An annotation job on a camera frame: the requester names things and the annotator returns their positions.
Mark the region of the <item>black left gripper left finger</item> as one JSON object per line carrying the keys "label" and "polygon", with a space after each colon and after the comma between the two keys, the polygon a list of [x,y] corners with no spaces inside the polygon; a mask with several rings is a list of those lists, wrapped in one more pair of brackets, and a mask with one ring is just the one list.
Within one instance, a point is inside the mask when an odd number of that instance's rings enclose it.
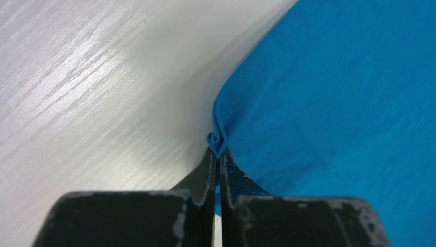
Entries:
{"label": "black left gripper left finger", "polygon": [[216,157],[169,190],[74,191],[50,209],[34,246],[213,246]]}

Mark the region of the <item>bright blue t shirt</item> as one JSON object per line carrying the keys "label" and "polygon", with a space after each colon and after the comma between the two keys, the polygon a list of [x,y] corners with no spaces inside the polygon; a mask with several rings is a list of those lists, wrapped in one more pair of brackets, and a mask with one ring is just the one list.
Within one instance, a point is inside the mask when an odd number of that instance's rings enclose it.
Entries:
{"label": "bright blue t shirt", "polygon": [[435,1],[298,1],[212,121],[270,193],[361,197],[393,246],[435,246]]}

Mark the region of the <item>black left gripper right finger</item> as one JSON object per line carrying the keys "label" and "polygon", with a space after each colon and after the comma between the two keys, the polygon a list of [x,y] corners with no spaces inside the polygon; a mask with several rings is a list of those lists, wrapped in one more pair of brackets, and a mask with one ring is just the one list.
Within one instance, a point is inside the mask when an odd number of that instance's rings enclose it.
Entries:
{"label": "black left gripper right finger", "polygon": [[361,198],[279,197],[235,162],[220,157],[223,246],[390,246],[384,226]]}

